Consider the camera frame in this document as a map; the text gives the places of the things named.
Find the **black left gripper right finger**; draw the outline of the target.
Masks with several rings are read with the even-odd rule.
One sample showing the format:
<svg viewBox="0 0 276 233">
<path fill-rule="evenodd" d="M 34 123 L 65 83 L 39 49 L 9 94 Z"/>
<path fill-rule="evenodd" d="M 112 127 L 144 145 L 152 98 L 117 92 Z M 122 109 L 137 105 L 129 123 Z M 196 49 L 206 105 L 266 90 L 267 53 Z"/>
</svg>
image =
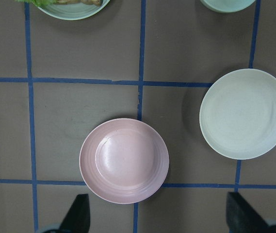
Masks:
<svg viewBox="0 0 276 233">
<path fill-rule="evenodd" d="M 273 233 L 274 229 L 238 192 L 228 192 L 226 223 L 232 233 Z"/>
</svg>

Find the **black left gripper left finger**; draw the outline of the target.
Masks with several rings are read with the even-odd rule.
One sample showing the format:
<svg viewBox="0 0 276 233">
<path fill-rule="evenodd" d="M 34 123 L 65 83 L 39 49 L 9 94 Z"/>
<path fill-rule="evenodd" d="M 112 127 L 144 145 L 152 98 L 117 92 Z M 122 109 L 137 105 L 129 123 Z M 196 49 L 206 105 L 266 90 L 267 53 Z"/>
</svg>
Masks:
<svg viewBox="0 0 276 233">
<path fill-rule="evenodd" d="M 90 204 L 88 194 L 79 194 L 74 199 L 63 219 L 59 231 L 63 233 L 87 233 L 90 230 Z"/>
</svg>

